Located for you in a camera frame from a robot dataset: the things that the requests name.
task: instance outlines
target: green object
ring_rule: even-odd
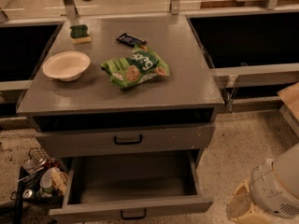
[[[113,86],[127,89],[157,76],[169,76],[168,65],[144,45],[135,45],[131,58],[112,59],[100,66]]]
[[[89,36],[88,35],[88,26],[85,24],[71,26],[70,29],[72,30],[70,35],[74,39]]]

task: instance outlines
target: green chip bag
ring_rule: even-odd
[[[144,45],[135,45],[131,58],[119,58],[101,63],[110,75],[113,86],[126,89],[157,76],[169,76],[168,65]]]

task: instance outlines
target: sponge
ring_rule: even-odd
[[[75,25],[71,26],[71,41],[74,44],[79,44],[79,43],[85,43],[85,42],[91,42],[91,37],[89,36],[88,33],[88,26],[85,24],[82,25]]]

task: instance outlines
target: cabinet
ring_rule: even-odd
[[[140,219],[205,212],[196,167],[215,130],[223,100],[185,16],[80,20],[92,43],[72,45],[66,21],[49,56],[76,50],[91,67],[74,82],[39,70],[18,106],[36,139],[69,172],[60,223]],[[130,57],[115,39],[123,32],[148,40],[169,65],[127,91],[109,84],[99,63]]]

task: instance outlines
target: floor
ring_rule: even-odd
[[[267,158],[275,158],[296,144],[298,137],[275,106],[252,108],[251,111],[239,109],[234,114],[223,112],[218,115],[216,125],[212,142],[197,168],[203,196],[214,198],[206,213],[96,223],[233,223],[227,219],[225,208],[236,186],[249,178],[256,165]],[[0,202],[9,201],[11,193],[17,189],[20,166],[28,159],[30,148],[38,147],[34,134],[26,119],[0,119]],[[48,209],[47,205],[31,206],[23,212],[22,224],[50,223],[52,219],[47,215]],[[295,224],[298,218],[278,218],[274,223]]]

